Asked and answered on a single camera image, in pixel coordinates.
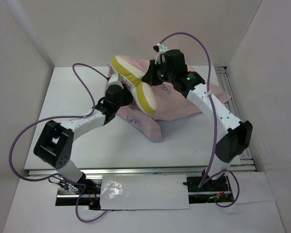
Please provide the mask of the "cream quilted pillow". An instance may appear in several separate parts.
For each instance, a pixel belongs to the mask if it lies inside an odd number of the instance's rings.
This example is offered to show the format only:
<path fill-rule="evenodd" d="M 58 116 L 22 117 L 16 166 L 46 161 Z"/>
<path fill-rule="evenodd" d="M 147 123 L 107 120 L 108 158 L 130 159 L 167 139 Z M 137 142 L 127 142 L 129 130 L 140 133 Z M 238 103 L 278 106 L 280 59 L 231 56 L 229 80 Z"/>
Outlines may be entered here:
<path fill-rule="evenodd" d="M 121 83 L 128 88 L 138 108 L 147 115 L 154 115 L 157 105 L 152 87 L 142 81 L 149 61 L 116 55 L 111 60 L 111 67 L 121 77 Z"/>

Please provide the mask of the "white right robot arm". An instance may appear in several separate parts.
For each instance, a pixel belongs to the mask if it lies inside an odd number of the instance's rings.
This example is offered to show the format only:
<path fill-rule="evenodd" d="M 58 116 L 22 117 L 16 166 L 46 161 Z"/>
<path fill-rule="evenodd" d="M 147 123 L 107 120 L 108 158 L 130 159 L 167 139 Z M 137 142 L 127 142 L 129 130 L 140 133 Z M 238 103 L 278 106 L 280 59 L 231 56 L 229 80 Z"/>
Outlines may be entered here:
<path fill-rule="evenodd" d="M 219 184 L 219 177 L 227 171 L 230 162 L 248 148 L 253 126 L 233 115 L 210 91 L 210 84 L 197 72 L 189 71 L 184 54 L 180 50 L 169 50 L 165 45 L 154 46 L 157 53 L 150 60 L 144 82 L 159 85 L 167 82 L 173 85 L 184 98 L 192 102 L 214 123 L 214 142 L 210 162 L 199 186 L 213 190 Z"/>

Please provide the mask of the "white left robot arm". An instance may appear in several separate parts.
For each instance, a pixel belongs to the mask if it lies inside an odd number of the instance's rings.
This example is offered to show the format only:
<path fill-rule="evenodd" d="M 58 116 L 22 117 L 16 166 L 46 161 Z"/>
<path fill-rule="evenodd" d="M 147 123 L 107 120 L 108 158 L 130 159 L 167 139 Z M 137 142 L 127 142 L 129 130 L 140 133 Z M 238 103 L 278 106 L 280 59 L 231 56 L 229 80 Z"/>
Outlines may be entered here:
<path fill-rule="evenodd" d="M 125 86 L 110 85 L 93 114 L 62 123 L 48 121 L 33 149 L 34 154 L 51 165 L 74 193 L 82 193 L 95 184 L 71 160 L 73 142 L 93 129 L 102 127 L 114 119 L 117 111 L 133 102 L 133 96 Z"/>

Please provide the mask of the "pink printed pillowcase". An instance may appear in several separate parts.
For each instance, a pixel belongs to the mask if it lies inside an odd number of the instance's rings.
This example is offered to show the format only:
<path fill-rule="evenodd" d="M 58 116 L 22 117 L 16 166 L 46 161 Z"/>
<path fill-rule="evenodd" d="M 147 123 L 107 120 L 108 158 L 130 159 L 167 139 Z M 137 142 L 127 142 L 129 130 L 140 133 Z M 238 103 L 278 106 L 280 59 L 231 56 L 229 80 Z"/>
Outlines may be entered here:
<path fill-rule="evenodd" d="M 108 68 L 108 76 L 116 74 L 111 63 L 108 64 Z M 157 105 L 154 115 L 142 112 L 134 100 L 133 103 L 121 107 L 117 112 L 119 117 L 141 131 L 150 141 L 160 142 L 162 139 L 161 128 L 156 122 L 157 120 L 173 121 L 201 112 L 198 107 L 177 92 L 172 84 L 162 83 L 151 87 Z"/>

